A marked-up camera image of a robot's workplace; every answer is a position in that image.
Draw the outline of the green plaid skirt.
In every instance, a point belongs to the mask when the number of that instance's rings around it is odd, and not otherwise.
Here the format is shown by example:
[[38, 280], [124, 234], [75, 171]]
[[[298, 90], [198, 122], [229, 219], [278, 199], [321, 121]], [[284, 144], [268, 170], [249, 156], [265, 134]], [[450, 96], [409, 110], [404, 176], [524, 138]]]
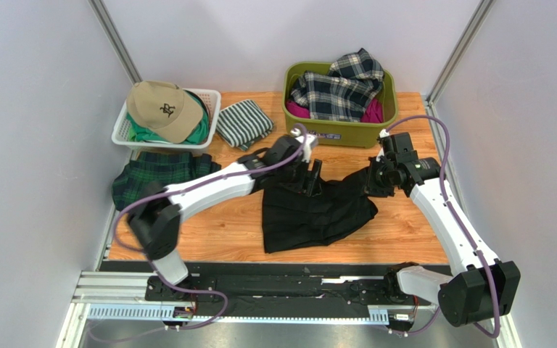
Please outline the green plaid skirt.
[[112, 200], [121, 211], [142, 197], [142, 191], [151, 182], [166, 186], [185, 183], [218, 172], [221, 165], [209, 154], [191, 152], [161, 154], [142, 152], [131, 160], [112, 183]]

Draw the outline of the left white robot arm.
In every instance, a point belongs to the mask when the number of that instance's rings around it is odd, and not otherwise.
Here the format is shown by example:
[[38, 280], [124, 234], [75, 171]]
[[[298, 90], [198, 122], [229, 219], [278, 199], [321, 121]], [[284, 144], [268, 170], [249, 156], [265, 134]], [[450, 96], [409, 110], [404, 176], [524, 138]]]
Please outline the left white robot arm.
[[189, 275], [177, 250], [184, 222], [230, 199], [280, 185], [302, 187], [317, 144], [313, 134], [294, 131], [216, 173], [186, 183], [157, 184], [155, 193], [126, 207], [126, 222], [163, 282], [175, 286]]

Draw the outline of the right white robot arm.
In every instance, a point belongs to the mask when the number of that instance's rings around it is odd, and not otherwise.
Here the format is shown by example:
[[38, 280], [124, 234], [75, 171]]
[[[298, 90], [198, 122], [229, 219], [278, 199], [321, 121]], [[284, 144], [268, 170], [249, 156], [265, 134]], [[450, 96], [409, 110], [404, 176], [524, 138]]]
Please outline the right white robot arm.
[[387, 274], [390, 295], [424, 299], [455, 327], [509, 314], [519, 268], [502, 261], [475, 231], [442, 177], [441, 164], [433, 157], [420, 158], [408, 133], [389, 135], [383, 130], [378, 142], [381, 149], [369, 160], [365, 193], [388, 197], [403, 191], [432, 227], [450, 265], [450, 275], [416, 262], [392, 266]]

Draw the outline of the black garment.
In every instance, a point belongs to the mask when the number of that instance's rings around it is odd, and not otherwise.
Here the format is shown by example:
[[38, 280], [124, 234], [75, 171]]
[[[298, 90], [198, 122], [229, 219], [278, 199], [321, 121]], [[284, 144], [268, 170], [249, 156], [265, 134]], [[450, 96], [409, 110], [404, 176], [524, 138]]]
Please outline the black garment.
[[305, 196], [275, 187], [262, 201], [263, 247], [267, 254], [328, 246], [362, 228], [378, 213], [364, 194], [368, 169], [340, 181], [321, 181], [321, 193]]

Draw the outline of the grey white plaid skirt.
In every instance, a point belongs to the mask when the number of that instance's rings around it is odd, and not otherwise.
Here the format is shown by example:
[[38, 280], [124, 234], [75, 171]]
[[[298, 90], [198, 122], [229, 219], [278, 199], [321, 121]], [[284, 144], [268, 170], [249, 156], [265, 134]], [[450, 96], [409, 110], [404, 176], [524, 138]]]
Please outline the grey white plaid skirt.
[[289, 96], [311, 119], [359, 123], [383, 91], [384, 77], [381, 63], [362, 48], [332, 62], [325, 74], [306, 70]]

